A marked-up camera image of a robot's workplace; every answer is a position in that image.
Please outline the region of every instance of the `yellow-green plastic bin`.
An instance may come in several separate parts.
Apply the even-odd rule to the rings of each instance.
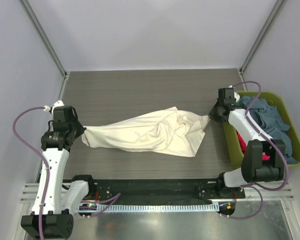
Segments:
[[[256,91],[238,91],[237,93],[240,96],[251,96],[251,97],[256,96],[258,94],[258,92]],[[289,114],[287,112],[283,100],[278,95],[268,91],[263,91],[259,98],[266,99],[266,101],[270,106],[276,106],[283,121],[291,126],[290,130],[287,131],[286,134],[291,139],[292,157],[294,157],[294,159],[297,160],[298,163],[289,164],[289,167],[296,167],[300,165],[300,140],[296,133],[296,129],[289,117]],[[240,148],[237,131],[229,123],[223,124],[223,130],[225,134],[225,140],[228,147],[231,164],[235,169],[240,168],[242,160],[244,158],[244,154],[242,153]]]

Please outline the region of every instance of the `white fabric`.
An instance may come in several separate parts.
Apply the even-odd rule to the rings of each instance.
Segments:
[[[194,157],[208,122],[208,116],[171,107],[111,125],[86,126],[82,141],[92,148]]]

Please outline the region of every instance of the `reflective metal surface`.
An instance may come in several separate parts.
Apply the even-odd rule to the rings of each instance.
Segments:
[[[260,203],[238,202],[236,216],[253,214]],[[292,240],[280,201],[266,201],[249,220],[216,212],[105,214],[77,219],[68,240]]]

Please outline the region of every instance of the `gray wall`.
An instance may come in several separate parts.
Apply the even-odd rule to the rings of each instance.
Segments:
[[[68,71],[238,68],[276,0],[29,0]]]
[[[26,182],[37,174],[39,159],[13,135],[12,122],[23,110],[51,105],[62,76],[18,0],[0,0],[0,240],[11,240],[20,224],[19,201]],[[17,125],[40,148],[48,113],[33,112]]]
[[[283,98],[300,137],[300,0],[287,1],[245,74]],[[300,166],[290,171],[300,213]]]

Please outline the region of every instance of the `blue cloth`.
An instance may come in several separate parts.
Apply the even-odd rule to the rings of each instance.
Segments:
[[[238,103],[246,107],[253,101],[252,96],[243,96]],[[276,106],[270,106],[265,99],[258,99],[250,108],[249,113],[253,120],[273,139],[282,140],[285,144],[284,157],[288,164],[296,164],[297,161],[292,157],[292,145],[286,132],[290,125],[286,124]]]

